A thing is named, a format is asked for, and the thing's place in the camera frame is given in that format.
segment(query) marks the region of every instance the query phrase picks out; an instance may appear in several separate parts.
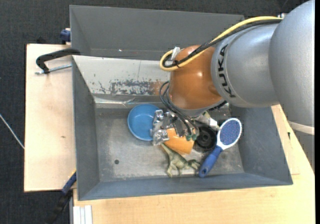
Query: green toy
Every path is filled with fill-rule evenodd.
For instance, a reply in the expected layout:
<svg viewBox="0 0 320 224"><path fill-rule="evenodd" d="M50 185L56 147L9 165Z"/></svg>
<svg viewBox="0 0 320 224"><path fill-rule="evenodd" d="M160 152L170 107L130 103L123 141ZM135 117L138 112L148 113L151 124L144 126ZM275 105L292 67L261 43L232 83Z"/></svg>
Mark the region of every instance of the green toy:
<svg viewBox="0 0 320 224"><path fill-rule="evenodd" d="M166 173L170 178L172 178L172 170L178 170L179 176L181 175L181 171L184 169L193 168L197 170L200 167L200 163L197 162L195 159L187 161L184 159L180 154L173 151L171 148L167 147L165 144L161 144L165 152L169 155L169 166L166 170Z"/></svg>

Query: metal clamp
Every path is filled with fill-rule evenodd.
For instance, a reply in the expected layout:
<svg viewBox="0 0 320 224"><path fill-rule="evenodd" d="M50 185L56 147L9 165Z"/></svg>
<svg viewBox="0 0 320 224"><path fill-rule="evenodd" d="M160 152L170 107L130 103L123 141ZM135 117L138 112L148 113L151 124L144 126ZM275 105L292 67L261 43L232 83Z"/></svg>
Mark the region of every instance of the metal clamp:
<svg viewBox="0 0 320 224"><path fill-rule="evenodd" d="M66 69L66 68L71 67L71 64L69 64L69 65L63 65L63 66L58 66L58 67L54 67L54 68L48 68L45 64L45 62L47 62L47 61L55 60L55 59L65 57L68 55L81 55L81 54L77 49L67 48L67 49L58 50L58 51L54 51L54 52L39 56L36 59L35 63L39 66L39 68L42 69L42 71L35 72L35 74L37 74L37 75L49 74L52 71L62 70L62 69Z"/></svg>

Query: blue brush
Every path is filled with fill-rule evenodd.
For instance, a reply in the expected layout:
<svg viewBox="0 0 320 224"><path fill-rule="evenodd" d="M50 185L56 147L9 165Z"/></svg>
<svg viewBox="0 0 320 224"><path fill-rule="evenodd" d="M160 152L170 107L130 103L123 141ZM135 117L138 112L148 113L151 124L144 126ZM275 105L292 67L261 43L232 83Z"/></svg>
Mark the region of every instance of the blue brush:
<svg viewBox="0 0 320 224"><path fill-rule="evenodd" d="M207 156L199 169L199 177L204 178L214 167L222 151L232 147L240 138L242 132L241 122L237 118L226 120L220 127L216 136L216 146Z"/></svg>

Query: gray bin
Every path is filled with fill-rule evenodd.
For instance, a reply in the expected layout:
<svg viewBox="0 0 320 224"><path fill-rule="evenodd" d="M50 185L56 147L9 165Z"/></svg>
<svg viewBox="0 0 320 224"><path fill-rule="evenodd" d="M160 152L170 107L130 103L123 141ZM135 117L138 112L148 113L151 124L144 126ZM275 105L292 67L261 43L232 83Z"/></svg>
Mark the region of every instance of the gray bin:
<svg viewBox="0 0 320 224"><path fill-rule="evenodd" d="M219 121L238 117L243 136L206 178L192 169L169 178L162 148L135 138L127 126L136 104L163 107L150 86L169 77L157 62L167 50L208 41L242 16L93 6L71 6L70 16L72 47L85 55L72 60L80 200L292 184L269 107L211 113ZM186 158L204 157L192 151Z"/></svg>

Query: blue brush handle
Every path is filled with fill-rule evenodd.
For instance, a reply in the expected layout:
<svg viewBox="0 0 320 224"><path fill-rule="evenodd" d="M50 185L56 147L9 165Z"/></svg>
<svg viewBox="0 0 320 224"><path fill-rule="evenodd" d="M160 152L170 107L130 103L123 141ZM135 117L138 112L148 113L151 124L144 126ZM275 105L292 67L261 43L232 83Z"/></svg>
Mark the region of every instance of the blue brush handle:
<svg viewBox="0 0 320 224"><path fill-rule="evenodd" d="M219 146L216 146L214 150L207 156L207 158L202 163L200 169L199 169L199 177L204 178L207 176L207 174L211 171L211 169L214 167L218 156L222 152L222 148Z"/></svg>

